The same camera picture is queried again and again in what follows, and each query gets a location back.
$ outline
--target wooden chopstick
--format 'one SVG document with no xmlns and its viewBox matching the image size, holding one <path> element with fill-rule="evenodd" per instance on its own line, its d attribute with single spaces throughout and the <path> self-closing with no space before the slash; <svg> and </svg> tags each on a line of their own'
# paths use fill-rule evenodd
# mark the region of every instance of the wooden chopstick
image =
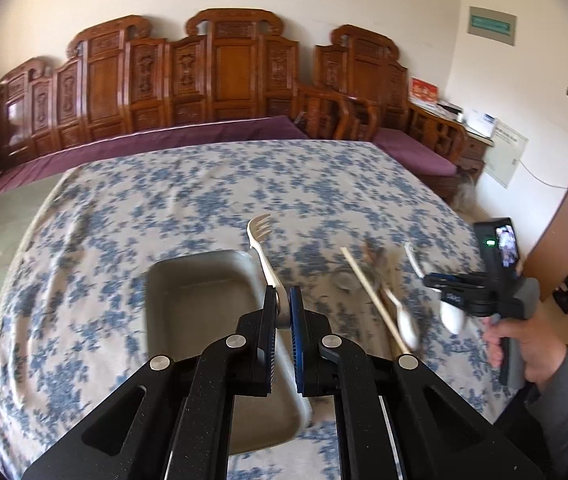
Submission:
<svg viewBox="0 0 568 480">
<path fill-rule="evenodd" d="M 344 255 L 344 258 L 346 258 L 346 261 L 349 263 L 350 268 L 353 269 L 353 272 L 355 272 L 355 275 L 357 276 L 359 282 L 364 287 L 364 290 L 366 290 L 366 292 L 368 293 L 371 301 L 377 308 L 379 314 L 382 316 L 382 319 L 384 320 L 384 323 L 388 327 L 388 330 L 391 331 L 391 334 L 393 335 L 395 342 L 398 344 L 399 348 L 401 349 L 401 353 L 410 354 L 411 351 L 408 349 L 408 346 L 406 346 L 406 343 L 403 341 L 403 339 L 401 339 L 400 333 L 397 330 L 397 327 L 395 326 L 393 319 L 391 318 L 390 314 L 388 314 L 388 311 L 385 309 L 382 300 L 379 299 L 379 296 L 375 292 L 373 286 L 368 281 L 368 278 L 366 277 L 364 272 L 362 272 L 362 270 L 359 268 L 359 265 L 355 261 L 355 258 L 353 258 L 352 254 L 350 254 L 350 251 L 346 247 L 341 247 L 340 250 L 341 253 Z"/>
</svg>

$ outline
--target rectangular tray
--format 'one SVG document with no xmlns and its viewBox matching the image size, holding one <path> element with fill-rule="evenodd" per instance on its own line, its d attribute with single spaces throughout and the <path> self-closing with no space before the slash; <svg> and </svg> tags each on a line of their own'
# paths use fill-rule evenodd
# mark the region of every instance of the rectangular tray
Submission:
<svg viewBox="0 0 568 480">
<path fill-rule="evenodd" d="M 146 282 L 146 335 L 152 357 L 200 355 L 263 306 L 265 282 L 251 256 L 239 251 L 191 254 L 154 264 Z M 268 397 L 235 397 L 230 454 L 275 446 L 309 423 L 311 406 L 297 393 L 293 363 L 279 333 Z"/>
</svg>

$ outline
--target white fork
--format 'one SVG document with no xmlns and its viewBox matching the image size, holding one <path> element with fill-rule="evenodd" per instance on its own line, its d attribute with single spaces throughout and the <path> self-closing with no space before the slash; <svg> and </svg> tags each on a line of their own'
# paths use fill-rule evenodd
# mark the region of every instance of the white fork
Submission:
<svg viewBox="0 0 568 480">
<path fill-rule="evenodd" d="M 248 222 L 246 232 L 248 233 L 248 240 L 251 247 L 257 251 L 261 268 L 266 276 L 266 283 L 275 287 L 277 293 L 277 302 L 279 303 L 279 313 L 277 314 L 277 326 L 285 328 L 290 327 L 290 306 L 288 304 L 288 296 L 286 289 L 282 282 L 275 274 L 273 267 L 270 266 L 269 259 L 264 254 L 264 249 L 261 248 L 260 242 L 270 234 L 270 213 L 256 216 Z"/>
</svg>

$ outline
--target blue floral tablecloth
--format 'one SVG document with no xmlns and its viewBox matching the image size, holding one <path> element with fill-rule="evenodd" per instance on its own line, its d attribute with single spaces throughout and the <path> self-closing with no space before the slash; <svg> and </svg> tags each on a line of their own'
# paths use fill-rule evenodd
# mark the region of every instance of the blue floral tablecloth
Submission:
<svg viewBox="0 0 568 480">
<path fill-rule="evenodd" d="M 399 296 L 419 320 L 421 356 L 491 422 L 509 393 L 486 361 L 479 325 L 450 335 L 436 294 L 401 244 L 432 269 L 478 269 L 472 231 L 372 144 L 269 140 L 177 148 L 68 171 L 17 252 L 0 298 L 0 465 L 20 478 L 37 457 L 146 360 L 144 281 L 158 260 L 248 250 L 248 220 L 271 212 L 266 242 L 285 284 L 334 332 L 390 357 L 389 335 L 362 292 L 333 283 L 364 238 L 397 255 Z M 313 403 L 295 440 L 229 459 L 231 479 L 339 478 L 332 402 Z"/>
</svg>

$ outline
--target person's hand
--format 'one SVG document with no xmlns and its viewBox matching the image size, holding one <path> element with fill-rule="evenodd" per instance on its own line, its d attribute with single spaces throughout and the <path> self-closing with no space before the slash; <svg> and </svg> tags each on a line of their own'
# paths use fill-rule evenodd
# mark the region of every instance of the person's hand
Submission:
<svg viewBox="0 0 568 480">
<path fill-rule="evenodd" d="M 483 322 L 491 366 L 498 368 L 504 359 L 500 339 L 513 337 L 520 342 L 526 380 L 537 384 L 540 392 L 543 391 L 566 357 L 566 345 L 555 335 L 544 313 L 538 309 L 526 321 L 502 319 L 493 326 L 488 318 Z"/>
</svg>

